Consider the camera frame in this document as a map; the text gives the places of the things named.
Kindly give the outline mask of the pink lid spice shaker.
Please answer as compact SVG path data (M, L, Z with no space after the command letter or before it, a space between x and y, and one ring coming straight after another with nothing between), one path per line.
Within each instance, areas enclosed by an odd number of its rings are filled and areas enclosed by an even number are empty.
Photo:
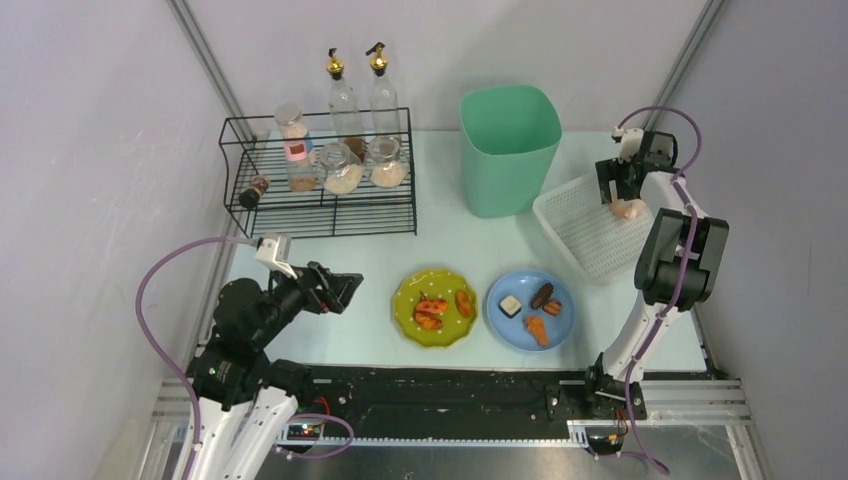
M306 142L302 140L285 140L284 149L289 189L293 192L313 190L318 181L314 166L309 157Z

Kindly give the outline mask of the small black cap spice bottle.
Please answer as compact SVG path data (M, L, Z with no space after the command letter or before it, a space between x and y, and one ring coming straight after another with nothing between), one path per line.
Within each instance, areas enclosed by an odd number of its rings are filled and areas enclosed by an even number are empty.
M238 203L246 210L255 210L272 181L266 175L254 176L238 196Z

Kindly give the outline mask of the blue plate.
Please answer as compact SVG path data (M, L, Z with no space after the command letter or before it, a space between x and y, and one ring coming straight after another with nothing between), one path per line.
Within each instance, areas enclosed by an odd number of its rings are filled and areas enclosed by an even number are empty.
M487 321L509 345L527 352L544 352L562 345L577 318L570 291L557 277L543 271L518 270L500 277L484 302Z

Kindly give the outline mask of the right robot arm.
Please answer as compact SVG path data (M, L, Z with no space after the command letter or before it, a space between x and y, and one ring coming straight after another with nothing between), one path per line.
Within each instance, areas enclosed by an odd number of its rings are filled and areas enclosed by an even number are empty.
M729 236L727 221L709 216L676 165L674 135L617 127L616 157L595 165L605 205L646 204L653 223L636 260L637 299L612 344L587 371L587 390L624 401L644 375L644 364L672 323L713 292Z

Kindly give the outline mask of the oil bottle gold spout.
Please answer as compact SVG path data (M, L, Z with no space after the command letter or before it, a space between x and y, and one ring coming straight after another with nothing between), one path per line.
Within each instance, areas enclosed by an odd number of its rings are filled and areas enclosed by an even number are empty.
M325 69L331 79L328 107L341 142L365 161L366 141L364 123L358 107L358 97L344 78L344 62L336 55L336 48L328 50Z
M379 137L394 138L400 142L402 129L398 93L387 74L388 60L384 48L384 43L377 42L365 53L373 74L369 103L375 133Z

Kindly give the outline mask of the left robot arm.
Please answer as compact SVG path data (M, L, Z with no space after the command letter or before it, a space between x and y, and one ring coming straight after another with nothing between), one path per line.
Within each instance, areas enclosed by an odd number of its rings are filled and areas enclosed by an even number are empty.
M212 337L186 377L193 402L177 479L253 479L288 421L315 397L309 367L270 360L265 349L302 312L341 314L363 283L317 262L239 278L219 291Z

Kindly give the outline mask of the pink mug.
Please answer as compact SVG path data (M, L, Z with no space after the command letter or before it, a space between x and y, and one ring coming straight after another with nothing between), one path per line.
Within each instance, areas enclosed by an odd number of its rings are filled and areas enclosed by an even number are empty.
M613 215L625 220L634 220L649 211L646 201L641 198L642 188L635 189L636 198L630 200L615 199L609 203Z

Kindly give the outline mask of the tall jar blue label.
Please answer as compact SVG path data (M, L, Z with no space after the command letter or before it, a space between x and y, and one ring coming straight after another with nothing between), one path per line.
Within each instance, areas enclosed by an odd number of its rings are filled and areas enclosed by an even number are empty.
M285 140L306 140L310 137L310 131L303 121L302 110L296 104L279 105L274 111L274 120Z

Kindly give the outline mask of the round glass jar silver lid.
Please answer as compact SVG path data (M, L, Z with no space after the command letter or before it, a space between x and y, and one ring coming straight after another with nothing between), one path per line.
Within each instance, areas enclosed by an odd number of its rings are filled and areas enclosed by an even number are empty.
M324 145L319 156L324 170L323 188L340 196L352 193L360 184L364 166L362 161L344 143Z

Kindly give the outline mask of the black wire rack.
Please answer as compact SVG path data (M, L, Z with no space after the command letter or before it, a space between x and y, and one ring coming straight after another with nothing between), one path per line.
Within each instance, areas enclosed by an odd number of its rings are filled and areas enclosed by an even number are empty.
M363 179L350 194L334 195L317 185L307 192L289 189L284 140L274 117L254 115L228 117L218 137L226 169L223 206L246 237L272 232L295 239L348 237L418 232L416 165L411 112L402 107L401 146L409 173L394 188L374 185L374 163L366 163ZM255 210L246 210L238 196L256 175L268 176L272 184Z

